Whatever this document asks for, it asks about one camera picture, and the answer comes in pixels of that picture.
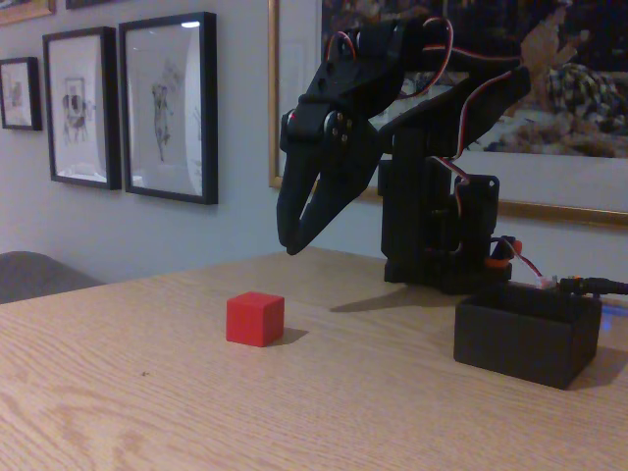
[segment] cable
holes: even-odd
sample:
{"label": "cable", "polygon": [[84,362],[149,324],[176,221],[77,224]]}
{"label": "cable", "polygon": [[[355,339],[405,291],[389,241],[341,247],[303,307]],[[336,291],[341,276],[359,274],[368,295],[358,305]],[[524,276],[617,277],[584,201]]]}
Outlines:
{"label": "cable", "polygon": [[436,160],[443,167],[447,168],[452,173],[458,175],[461,178],[461,181],[456,184],[455,189],[453,190],[453,193],[455,195],[455,201],[456,201],[456,204],[458,206],[458,218],[461,218],[462,217],[462,200],[460,199],[460,192],[459,192],[459,190],[460,190],[461,186],[469,185],[469,182],[470,182],[471,178],[469,177],[469,175],[466,172],[464,172],[462,169],[460,169],[457,165],[453,165],[451,162],[448,162],[447,160],[445,160],[445,159],[443,159],[441,157],[436,157],[436,156],[433,155],[433,156],[431,156],[429,158]]}
{"label": "cable", "polygon": [[330,55],[332,54],[332,44],[334,43],[334,39],[336,39],[338,36],[340,36],[342,39],[344,39],[344,42],[346,44],[348,44],[349,49],[351,49],[351,53],[353,54],[353,60],[357,59],[357,53],[355,52],[355,46],[353,45],[353,41],[351,40],[351,38],[349,37],[349,35],[344,32],[344,31],[337,31],[334,33],[334,35],[330,38],[330,42],[327,44],[327,60],[330,60]]}
{"label": "cable", "polygon": [[445,28],[449,33],[449,38],[447,41],[447,48],[446,48],[446,53],[445,53],[445,59],[443,60],[443,64],[441,65],[441,68],[439,69],[439,71],[437,73],[434,74],[434,76],[432,77],[432,79],[430,80],[430,82],[424,86],[421,90],[419,91],[415,91],[414,93],[410,93],[408,95],[400,95],[397,100],[407,100],[408,98],[414,98],[420,95],[423,95],[425,93],[427,93],[427,91],[432,88],[432,86],[441,79],[441,77],[443,76],[443,74],[445,73],[445,69],[447,68],[447,65],[449,64],[449,59],[451,58],[451,51],[453,50],[453,25],[451,24],[451,22],[447,19],[447,18],[439,18],[439,17],[432,17],[429,18],[428,20],[426,20],[425,23],[423,23],[423,27],[427,26],[429,23],[432,22],[443,22],[445,23]]}
{"label": "cable", "polygon": [[[432,52],[432,51],[442,51],[446,48],[443,44],[430,44],[423,48],[423,51]],[[467,51],[466,49],[462,49],[460,47],[454,47],[452,49],[452,53],[470,57],[472,59],[480,59],[488,62],[511,62],[511,61],[521,61],[521,56],[485,56],[484,54],[478,54],[476,52]]]}
{"label": "cable", "polygon": [[462,111],[460,112],[460,127],[458,129],[458,150],[456,152],[455,157],[451,158],[451,162],[458,160],[460,158],[460,156],[462,155],[462,152],[464,152],[464,135],[466,132],[466,125],[467,125],[467,111],[469,108],[469,104],[475,99],[476,96],[478,96],[480,93],[482,93],[486,88],[488,88],[489,86],[491,86],[492,84],[500,81],[500,80],[505,80],[508,79],[510,76],[512,75],[512,71],[508,71],[505,74],[501,74],[500,76],[497,76],[495,78],[491,78],[490,80],[485,81],[484,83],[482,83],[480,86],[478,86],[475,90],[473,90],[473,92],[467,97],[467,99],[464,102],[464,105],[462,105]]}
{"label": "cable", "polygon": [[526,267],[528,267],[532,273],[534,273],[534,276],[537,278],[537,280],[540,281],[543,278],[543,274],[536,267],[536,265],[532,263],[530,260],[528,260],[526,257],[524,257],[523,255],[521,255],[519,252],[517,252],[512,246],[512,244],[505,237],[494,237],[491,239],[491,242],[503,242],[506,245],[508,245],[508,247],[510,247],[510,250],[512,250],[512,253],[514,254],[514,256],[520,262],[522,262]]}

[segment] black plastic box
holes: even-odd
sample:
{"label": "black plastic box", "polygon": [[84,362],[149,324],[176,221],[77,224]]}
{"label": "black plastic box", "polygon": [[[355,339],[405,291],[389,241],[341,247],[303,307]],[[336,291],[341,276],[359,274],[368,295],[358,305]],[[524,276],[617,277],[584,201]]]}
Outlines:
{"label": "black plastic box", "polygon": [[500,285],[456,307],[453,358],[566,389],[596,356],[602,302]]}

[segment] painting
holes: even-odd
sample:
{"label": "painting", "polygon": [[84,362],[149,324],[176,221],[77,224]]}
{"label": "painting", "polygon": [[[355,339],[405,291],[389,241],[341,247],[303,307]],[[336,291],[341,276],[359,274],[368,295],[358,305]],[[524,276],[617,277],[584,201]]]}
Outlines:
{"label": "painting", "polygon": [[43,40],[52,180],[120,189],[115,30],[97,27]]}
{"label": "painting", "polygon": [[68,10],[74,10],[76,8],[92,7],[94,5],[101,5],[103,3],[111,3],[120,0],[66,0],[66,8]]}
{"label": "painting", "polygon": [[[322,37],[339,29],[388,19],[449,18],[454,31],[482,25],[496,37],[521,43],[532,91],[469,148],[485,152],[628,158],[628,21],[624,2],[528,0],[325,0]],[[409,75],[404,92],[429,81]],[[427,96],[396,102],[382,125],[422,100],[466,78],[447,74]]]}
{"label": "painting", "polygon": [[36,57],[0,61],[2,127],[41,131],[39,69]]}
{"label": "painting", "polygon": [[212,14],[120,25],[127,191],[218,201]]}
{"label": "painting", "polygon": [[0,25],[55,13],[55,0],[0,0]]}
{"label": "painting", "polygon": [[[281,116],[315,76],[335,30],[383,20],[447,17],[455,37],[478,30],[522,45],[532,90],[472,143],[460,165],[500,180],[501,218],[628,227],[628,4],[596,0],[269,0],[269,183],[282,185]],[[407,74],[402,93],[424,88]],[[423,97],[395,101],[385,125],[458,84],[446,71]],[[381,202],[378,175],[361,199]]]}

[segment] red block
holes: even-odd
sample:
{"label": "red block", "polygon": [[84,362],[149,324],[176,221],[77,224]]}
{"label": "red block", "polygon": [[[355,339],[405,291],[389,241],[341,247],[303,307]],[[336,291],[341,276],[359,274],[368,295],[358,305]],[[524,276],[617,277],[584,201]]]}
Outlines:
{"label": "red block", "polygon": [[285,300],[262,292],[246,292],[227,301],[227,340],[266,346],[284,336]]}

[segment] white wire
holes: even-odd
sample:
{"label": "white wire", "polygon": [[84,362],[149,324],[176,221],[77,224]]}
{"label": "white wire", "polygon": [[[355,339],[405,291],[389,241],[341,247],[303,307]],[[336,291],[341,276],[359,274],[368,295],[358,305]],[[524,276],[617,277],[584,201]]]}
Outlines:
{"label": "white wire", "polygon": [[495,241],[495,242],[501,241],[501,242],[505,243],[506,245],[508,245],[508,247],[510,247],[510,250],[512,250],[512,253],[517,258],[517,260],[519,260],[520,263],[525,265],[526,268],[528,270],[530,270],[534,274],[534,278],[536,278],[539,281],[543,278],[543,276],[539,276],[539,274],[537,272],[535,272],[534,269],[530,265],[528,265],[526,263],[526,261],[521,257],[521,255],[519,255],[519,252],[517,252],[514,249],[512,244],[506,238],[504,238],[504,237],[496,237],[496,238],[493,239],[493,241]]}

